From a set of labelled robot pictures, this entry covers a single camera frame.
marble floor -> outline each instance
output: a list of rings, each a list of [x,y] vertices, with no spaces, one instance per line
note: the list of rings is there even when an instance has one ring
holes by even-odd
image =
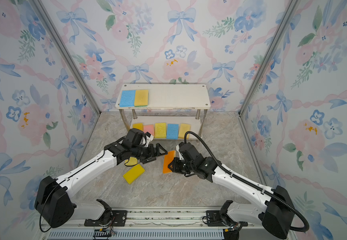
[[[195,116],[195,113],[175,112],[177,116]],[[126,112],[128,120],[132,113]],[[119,112],[103,112],[96,124],[80,164],[98,154],[106,144],[126,135]],[[256,182],[259,181],[253,159],[234,112],[208,112],[203,126],[203,139],[217,159],[234,171]],[[167,151],[174,150],[182,140],[153,140]],[[203,155],[206,149],[195,140],[191,143]],[[249,203],[243,197],[227,188],[199,179],[197,176],[184,177],[181,174],[163,174],[164,157],[142,165],[145,172],[131,185],[123,178],[129,167],[120,164],[104,172],[85,185],[75,196],[76,200],[103,199],[111,207],[142,206],[221,206],[226,200]]]

robotic arm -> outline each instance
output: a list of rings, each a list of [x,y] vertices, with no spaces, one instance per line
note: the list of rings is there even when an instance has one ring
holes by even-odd
[[[210,157],[203,157],[191,143],[187,143],[187,134],[197,137]],[[73,219],[92,219],[102,226],[108,225],[113,215],[104,201],[98,199],[98,202],[73,204],[70,198],[95,177],[130,157],[136,157],[144,164],[156,160],[157,156],[166,155],[167,151],[160,144],[156,144],[156,147],[149,144],[152,139],[153,136],[149,133],[131,129],[126,137],[105,146],[103,151],[80,167],[56,179],[46,177],[40,182],[35,202],[36,210],[51,228],[60,227]],[[197,175],[201,179],[231,189],[252,203],[226,201],[219,215],[214,217],[214,222],[221,222],[227,227],[237,226],[238,222],[240,225],[243,222],[258,223],[281,239],[286,239],[289,230],[306,232],[309,229],[307,220],[294,208],[284,188],[277,186],[272,189],[232,171],[215,158],[196,133],[186,132],[184,142],[181,142],[176,150],[179,157],[175,157],[168,165],[173,172],[186,177]],[[303,228],[291,227],[294,215],[303,221]]]

lower shelf board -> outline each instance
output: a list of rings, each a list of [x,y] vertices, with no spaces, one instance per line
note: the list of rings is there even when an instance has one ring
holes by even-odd
[[[142,123],[143,125],[155,125],[155,123],[165,122],[171,124],[186,123],[191,125],[192,132],[199,133],[200,130],[200,119],[196,119],[195,116],[192,117],[181,117],[181,116],[138,116],[137,119],[132,119],[131,128],[135,123]],[[190,134],[187,139],[197,139],[195,136]]]

blue sponge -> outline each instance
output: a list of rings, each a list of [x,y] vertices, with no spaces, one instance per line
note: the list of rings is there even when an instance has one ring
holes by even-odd
[[[122,91],[122,97],[120,98],[120,107],[134,107],[136,90],[124,90]]]
[[[179,124],[168,123],[167,139],[177,139],[179,135]]]

wall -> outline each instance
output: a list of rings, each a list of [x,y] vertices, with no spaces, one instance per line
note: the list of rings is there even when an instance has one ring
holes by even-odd
[[[26,1],[0,0],[0,239],[32,239],[42,178],[73,169],[97,116]]]
[[[207,83],[240,109],[288,0],[43,1],[103,111],[123,83]]]
[[[347,239],[347,0],[301,0],[272,61],[244,115],[263,173],[299,239]]]

